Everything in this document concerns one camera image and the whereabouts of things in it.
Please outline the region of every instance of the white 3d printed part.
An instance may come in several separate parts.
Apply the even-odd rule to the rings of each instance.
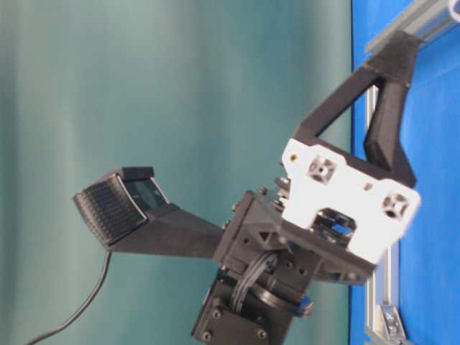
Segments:
[[[291,179],[282,217],[306,231],[328,208],[353,219],[356,229],[347,249],[374,264],[404,235],[420,205],[415,190],[391,179],[376,180],[320,145],[290,139],[282,163]]]

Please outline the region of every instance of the textured grip surface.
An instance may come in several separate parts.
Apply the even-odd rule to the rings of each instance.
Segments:
[[[136,209],[117,176],[92,185],[73,197],[89,229],[103,243],[135,230],[146,218]]]

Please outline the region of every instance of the green backdrop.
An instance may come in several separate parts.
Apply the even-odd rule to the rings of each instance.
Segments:
[[[273,186],[298,122],[351,69],[350,1],[0,1],[0,344],[64,321],[104,251],[71,196],[153,165],[170,200],[217,224]],[[350,118],[327,137],[350,143]],[[114,255],[101,294],[46,344],[194,344],[216,272]],[[286,344],[346,344],[348,293],[315,284]]]

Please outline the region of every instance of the blue panel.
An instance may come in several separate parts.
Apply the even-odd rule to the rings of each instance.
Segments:
[[[355,68],[365,45],[410,1],[353,1]],[[423,49],[402,124],[402,144],[423,205],[401,241],[400,312],[415,344],[460,344],[460,28]],[[364,101],[354,110],[354,152],[362,157]],[[363,344],[364,289],[352,288],[350,344]]]

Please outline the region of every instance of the black wire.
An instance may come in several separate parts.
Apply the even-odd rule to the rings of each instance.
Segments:
[[[51,336],[54,336],[55,334],[63,331],[64,329],[66,329],[72,322],[74,322],[80,315],[83,311],[85,311],[85,309],[91,304],[91,302],[93,301],[93,299],[96,297],[96,295],[98,294],[99,290],[101,289],[102,287],[102,284],[104,283],[104,280],[106,279],[106,276],[107,276],[107,271],[109,270],[109,265],[110,265],[110,259],[111,259],[111,256],[112,256],[112,253],[111,252],[106,252],[106,256],[104,257],[104,261],[103,261],[103,267],[102,267],[102,272],[101,272],[101,276],[99,277],[99,281],[97,282],[96,286],[93,288],[93,290],[91,291],[91,293],[89,294],[89,296],[85,299],[85,301],[83,302],[83,304],[81,305],[81,307],[74,313],[72,314],[71,317],[69,317],[69,319],[64,322],[62,325],[52,329],[51,331],[48,331],[46,333],[43,333],[35,338],[33,338],[31,341],[29,341],[28,343],[26,343],[26,345],[33,345],[33,344],[36,344],[38,343],[39,341],[42,341],[42,340],[45,340],[46,338],[49,338]]]

